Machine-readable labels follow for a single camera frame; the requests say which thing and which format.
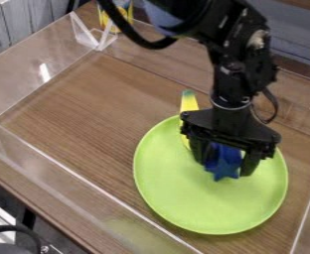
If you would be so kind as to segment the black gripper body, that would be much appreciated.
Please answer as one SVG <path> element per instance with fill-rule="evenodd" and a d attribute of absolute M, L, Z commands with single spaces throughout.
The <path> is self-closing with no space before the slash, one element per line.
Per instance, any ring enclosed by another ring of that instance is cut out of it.
<path fill-rule="evenodd" d="M 199 107 L 179 114 L 179 120 L 183 121 L 180 134 L 187 138 L 196 136 L 245 152 L 258 150 L 261 160 L 275 153 L 281 135 L 253 117 L 247 106 L 239 110 Z"/>

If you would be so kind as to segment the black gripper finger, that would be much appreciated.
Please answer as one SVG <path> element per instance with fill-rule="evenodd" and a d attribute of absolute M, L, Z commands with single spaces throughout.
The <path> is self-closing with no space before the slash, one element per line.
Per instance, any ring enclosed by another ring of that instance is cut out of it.
<path fill-rule="evenodd" d="M 191 136 L 188 140 L 194 159 L 200 165 L 204 165 L 214 157 L 215 148 L 212 142 L 196 136 Z"/>
<path fill-rule="evenodd" d="M 241 167 L 239 167 L 239 175 L 242 177 L 249 177 L 261 161 L 261 152 L 258 150 L 253 150 L 245 153 Z"/>

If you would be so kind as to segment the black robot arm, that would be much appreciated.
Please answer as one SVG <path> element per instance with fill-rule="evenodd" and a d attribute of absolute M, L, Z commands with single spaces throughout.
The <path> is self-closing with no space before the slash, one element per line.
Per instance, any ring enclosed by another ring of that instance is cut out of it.
<path fill-rule="evenodd" d="M 163 35 L 149 41 L 135 31 L 112 0 L 96 2 L 140 47 L 162 50 L 184 37 L 206 47 L 214 66 L 211 107 L 180 113 L 180 133 L 195 161 L 215 180 L 250 176 L 259 162 L 274 156 L 281 141 L 253 108 L 259 94 L 274 98 L 267 86 L 278 72 L 266 18 L 246 0 L 145 0 L 148 19 Z"/>

